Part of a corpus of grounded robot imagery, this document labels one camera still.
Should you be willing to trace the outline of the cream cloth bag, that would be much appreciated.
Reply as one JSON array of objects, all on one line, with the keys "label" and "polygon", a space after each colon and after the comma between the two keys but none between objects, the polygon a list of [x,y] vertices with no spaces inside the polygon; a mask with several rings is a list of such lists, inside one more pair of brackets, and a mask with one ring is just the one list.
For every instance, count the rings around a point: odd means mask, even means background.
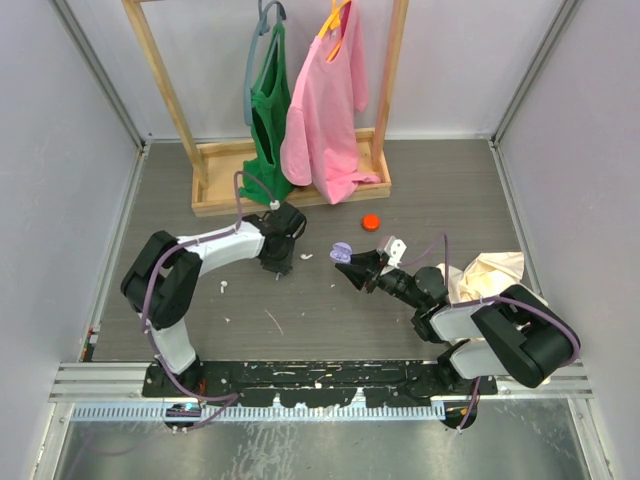
[{"label": "cream cloth bag", "polygon": [[522,252],[480,253],[464,270],[449,266],[449,300],[453,304],[500,295],[507,288],[523,286],[525,258]]}]

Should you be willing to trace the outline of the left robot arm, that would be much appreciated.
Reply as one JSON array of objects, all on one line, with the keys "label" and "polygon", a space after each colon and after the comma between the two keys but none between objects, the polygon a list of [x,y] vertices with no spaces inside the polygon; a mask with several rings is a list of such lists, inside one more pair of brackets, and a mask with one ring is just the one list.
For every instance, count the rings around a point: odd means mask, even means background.
[{"label": "left robot arm", "polygon": [[284,202],[262,215],[246,215],[226,229],[185,237],[161,230],[149,238],[120,291],[164,360],[164,383],[176,395],[191,395],[200,384],[194,367],[198,356],[185,323],[200,277],[250,259],[268,272],[286,275],[292,269],[295,241],[306,225],[306,216]]}]

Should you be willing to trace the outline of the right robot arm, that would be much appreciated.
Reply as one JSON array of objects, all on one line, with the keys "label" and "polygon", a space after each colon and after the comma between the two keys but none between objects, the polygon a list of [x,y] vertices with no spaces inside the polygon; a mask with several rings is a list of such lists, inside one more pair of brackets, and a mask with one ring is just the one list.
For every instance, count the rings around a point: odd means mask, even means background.
[{"label": "right robot arm", "polygon": [[462,393],[475,379],[489,376],[509,376],[536,388],[579,357],[574,330],[522,285],[453,304],[439,268],[409,274],[393,266],[384,250],[351,254],[335,267],[356,289],[379,289],[414,308],[411,323],[423,341],[450,345],[438,358],[438,379],[449,393]]}]

